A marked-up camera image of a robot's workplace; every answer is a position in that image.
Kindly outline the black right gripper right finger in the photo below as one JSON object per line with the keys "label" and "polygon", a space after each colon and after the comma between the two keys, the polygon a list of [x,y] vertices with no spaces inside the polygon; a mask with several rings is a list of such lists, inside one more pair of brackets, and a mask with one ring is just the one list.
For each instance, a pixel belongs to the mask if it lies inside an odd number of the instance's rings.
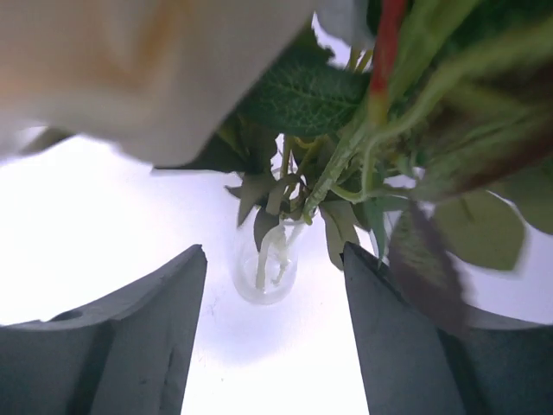
{"label": "black right gripper right finger", "polygon": [[411,308],[386,265],[341,255],[368,410],[374,415],[550,414],[552,327],[471,308],[459,339]]}

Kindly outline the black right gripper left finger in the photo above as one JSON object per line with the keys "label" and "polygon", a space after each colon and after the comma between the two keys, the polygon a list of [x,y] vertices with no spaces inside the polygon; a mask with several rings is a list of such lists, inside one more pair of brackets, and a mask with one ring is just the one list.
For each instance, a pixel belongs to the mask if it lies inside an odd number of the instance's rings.
{"label": "black right gripper left finger", "polygon": [[96,301],[2,327],[2,413],[180,413],[206,275],[190,246]]}

